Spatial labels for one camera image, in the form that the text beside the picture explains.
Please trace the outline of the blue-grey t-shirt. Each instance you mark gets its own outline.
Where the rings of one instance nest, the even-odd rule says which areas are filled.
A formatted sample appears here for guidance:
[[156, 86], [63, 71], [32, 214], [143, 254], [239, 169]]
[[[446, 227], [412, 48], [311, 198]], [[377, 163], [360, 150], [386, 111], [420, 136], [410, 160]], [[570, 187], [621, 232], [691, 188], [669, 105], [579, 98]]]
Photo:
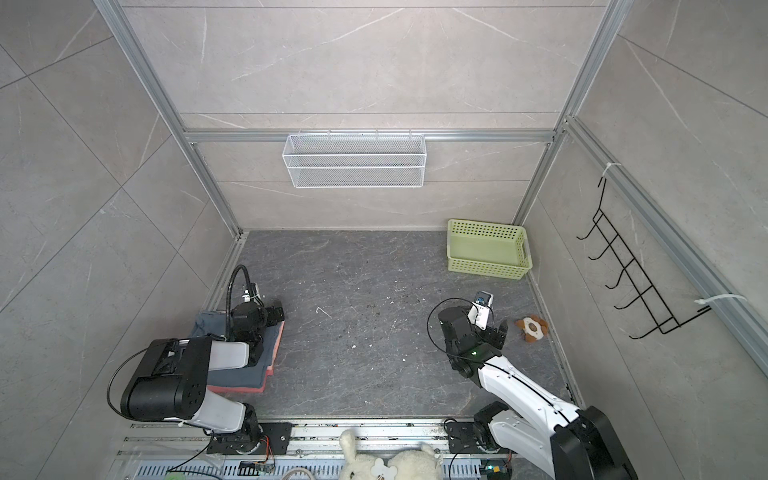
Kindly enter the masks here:
[[264, 352], [264, 347], [265, 333], [263, 341], [257, 347], [250, 347], [243, 342], [224, 342], [213, 339], [209, 372], [255, 366]]

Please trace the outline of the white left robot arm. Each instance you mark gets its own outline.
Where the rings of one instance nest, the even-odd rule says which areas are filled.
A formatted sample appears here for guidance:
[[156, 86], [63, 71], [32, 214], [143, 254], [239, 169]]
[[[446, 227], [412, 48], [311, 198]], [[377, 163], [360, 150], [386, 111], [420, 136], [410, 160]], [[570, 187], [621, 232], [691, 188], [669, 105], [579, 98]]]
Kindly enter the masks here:
[[221, 439], [259, 441], [255, 408], [224, 394], [264, 390], [284, 324], [280, 302], [200, 313], [190, 337], [157, 339], [137, 353], [139, 364], [113, 410], [132, 421], [182, 423]]

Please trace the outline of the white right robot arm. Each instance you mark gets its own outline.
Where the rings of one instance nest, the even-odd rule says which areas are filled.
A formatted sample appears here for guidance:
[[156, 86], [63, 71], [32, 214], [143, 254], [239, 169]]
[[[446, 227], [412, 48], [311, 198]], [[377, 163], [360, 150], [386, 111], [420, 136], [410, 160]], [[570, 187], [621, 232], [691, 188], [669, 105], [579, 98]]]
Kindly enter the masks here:
[[498, 400], [474, 417], [482, 449], [507, 449], [553, 479], [636, 479], [638, 474], [607, 415], [548, 392], [505, 357], [507, 326], [481, 328], [475, 306], [435, 307], [453, 370]]

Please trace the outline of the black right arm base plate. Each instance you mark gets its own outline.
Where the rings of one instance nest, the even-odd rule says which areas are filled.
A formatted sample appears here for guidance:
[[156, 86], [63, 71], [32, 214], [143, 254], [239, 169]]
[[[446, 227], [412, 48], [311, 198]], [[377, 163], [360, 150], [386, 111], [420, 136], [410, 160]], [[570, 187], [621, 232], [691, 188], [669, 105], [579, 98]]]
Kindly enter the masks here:
[[452, 454], [496, 454], [500, 450], [474, 421], [447, 418], [442, 425]]

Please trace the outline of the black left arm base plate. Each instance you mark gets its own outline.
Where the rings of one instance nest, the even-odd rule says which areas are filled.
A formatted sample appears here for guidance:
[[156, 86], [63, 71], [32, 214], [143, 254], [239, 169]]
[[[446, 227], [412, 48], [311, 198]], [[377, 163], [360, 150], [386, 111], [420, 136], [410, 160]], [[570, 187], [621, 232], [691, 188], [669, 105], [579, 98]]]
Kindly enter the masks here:
[[289, 422], [261, 423], [256, 430], [248, 425], [238, 432], [214, 434], [207, 454], [262, 455], [287, 453], [293, 425]]

